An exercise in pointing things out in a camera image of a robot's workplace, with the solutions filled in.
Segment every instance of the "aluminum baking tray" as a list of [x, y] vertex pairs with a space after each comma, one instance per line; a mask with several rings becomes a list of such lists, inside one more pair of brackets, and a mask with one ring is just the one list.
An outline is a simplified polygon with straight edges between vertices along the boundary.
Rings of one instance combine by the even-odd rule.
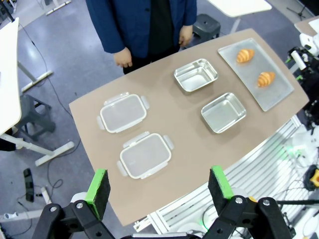
[[[237, 63], [237, 54], [243, 48], [254, 49], [255, 55], [247, 63]], [[263, 111], [270, 110], [294, 91], [286, 76], [253, 38], [220, 48], [218, 53], [245, 84]], [[262, 72], [275, 72], [276, 77], [271, 85], [260, 88], [257, 79]]]
[[226, 93], [201, 110], [201, 115], [215, 133], [222, 133], [246, 116], [246, 109], [233, 93]]
[[185, 93], [196, 91], [218, 78], [216, 70], [205, 59], [198, 59], [176, 69], [174, 76]]

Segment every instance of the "desk leg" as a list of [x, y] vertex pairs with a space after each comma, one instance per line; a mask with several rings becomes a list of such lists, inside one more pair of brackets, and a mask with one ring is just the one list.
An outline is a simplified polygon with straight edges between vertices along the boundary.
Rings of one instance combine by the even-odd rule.
[[232, 27], [231, 30], [230, 30], [230, 34], [236, 32], [236, 30], [237, 30], [237, 28], [238, 28], [238, 25], [239, 25], [239, 23], [240, 23], [240, 20], [241, 20], [240, 17], [238, 17], [238, 18], [235, 20], [234, 25], [233, 25], [233, 27]]
[[58, 3], [57, 0], [53, 0], [53, 3], [54, 3], [54, 5], [55, 5], [55, 8], [52, 9], [52, 10], [50, 10], [50, 11], [48, 11], [45, 15], [48, 16], [49, 14], [53, 13], [54, 11], [57, 11], [57, 10], [60, 9], [61, 7], [67, 5], [67, 4], [71, 3], [71, 2], [72, 2], [71, 0], [68, 0], [68, 1], [65, 1], [64, 3], [62, 3], [61, 5], [59, 5], [59, 3]]
[[15, 138], [13, 136], [10, 136], [10, 135], [8, 135], [6, 133], [4, 133], [3, 135], [0, 135], [0, 138], [6, 140], [8, 142], [14, 143], [16, 145], [19, 145], [19, 146], [25, 147], [27, 149], [30, 149], [32, 151], [45, 154], [45, 156], [43, 156], [42, 158], [40, 158], [40, 159], [35, 161], [35, 165], [36, 166], [40, 166], [41, 164], [43, 164], [43, 163], [45, 163], [47, 161], [50, 161], [51, 159], [55, 158], [56, 156], [66, 152], [69, 149], [74, 147], [74, 143], [72, 141], [70, 141], [70, 142], [66, 143], [65, 145], [57, 148], [56, 150], [51, 151], [51, 150], [39, 147], [37, 145], [34, 145], [32, 143], [28, 143], [28, 142], [19, 140], [19, 139]]
[[21, 90], [22, 92], [27, 91], [28, 89], [30, 89], [32, 86], [38, 84], [40, 81], [42, 81], [43, 79], [45, 79], [46, 77], [48, 77], [49, 75], [53, 74], [52, 71], [48, 71], [45, 72], [44, 74], [42, 74], [41, 76], [39, 76], [38, 78], [35, 78], [22, 64], [21, 62], [17, 62], [18, 63], [18, 67], [20, 68], [20, 70], [27, 76], [29, 77], [32, 81], [27, 84], [25, 87], [23, 87]]

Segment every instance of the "plastic food container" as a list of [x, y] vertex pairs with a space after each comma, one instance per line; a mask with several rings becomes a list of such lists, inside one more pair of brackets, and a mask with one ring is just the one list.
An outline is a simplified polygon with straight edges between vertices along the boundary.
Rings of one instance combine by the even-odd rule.
[[167, 166], [174, 145], [167, 135], [144, 132], [126, 142], [123, 148], [117, 162], [122, 175], [144, 179]]
[[144, 96], [122, 93], [104, 102], [97, 116], [98, 125], [110, 133], [119, 133], [140, 123], [149, 108]]

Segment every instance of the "white table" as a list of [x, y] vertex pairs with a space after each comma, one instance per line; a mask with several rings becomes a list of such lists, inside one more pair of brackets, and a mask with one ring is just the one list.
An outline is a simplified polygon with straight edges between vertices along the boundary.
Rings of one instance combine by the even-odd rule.
[[32, 143], [21, 141], [5, 132], [16, 125], [21, 118], [20, 97], [17, 78], [17, 36], [19, 18], [0, 30], [0, 138], [45, 154], [35, 162], [39, 166], [74, 147], [73, 142], [51, 151]]
[[272, 6], [265, 0], [208, 0], [228, 17], [236, 17], [230, 33], [234, 33], [240, 23], [240, 16], [267, 11]]

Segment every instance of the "table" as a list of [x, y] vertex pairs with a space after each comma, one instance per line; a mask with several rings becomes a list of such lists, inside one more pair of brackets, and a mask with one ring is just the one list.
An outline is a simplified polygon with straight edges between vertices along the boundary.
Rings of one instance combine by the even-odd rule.
[[19, 18], [0, 30], [0, 138], [45, 154], [35, 162], [39, 166], [74, 147], [73, 142], [51, 151], [5, 134], [21, 118], [20, 96], [17, 78], [17, 36]]
[[235, 20], [230, 33], [234, 33], [240, 23], [240, 16], [267, 11], [272, 8], [272, 6], [265, 0], [208, 0], [221, 12], [223, 12], [228, 17], [237, 17]]
[[[294, 92], [263, 112], [217, 50], [253, 37], [287, 76]], [[219, 73], [213, 84], [185, 96], [173, 72], [199, 58]], [[146, 96], [150, 109], [137, 126], [119, 134], [99, 129], [96, 117], [103, 102], [122, 92]], [[233, 92], [247, 116], [222, 134], [212, 134], [200, 116], [201, 108], [223, 93]], [[123, 225], [171, 203], [207, 182], [209, 168], [224, 169], [271, 136], [306, 103], [308, 98], [288, 68], [252, 29], [216, 38], [156, 61], [86, 94], [70, 104], [75, 124], [94, 170], [106, 168], [111, 183], [110, 203]], [[175, 149], [168, 166], [144, 180], [123, 177], [117, 168], [123, 143], [144, 132], [167, 134]]]
[[295, 23], [295, 28], [300, 32], [304, 33], [308, 36], [315, 36], [317, 33], [316, 31], [309, 25], [309, 22], [318, 19], [319, 16], [315, 16], [300, 22]]

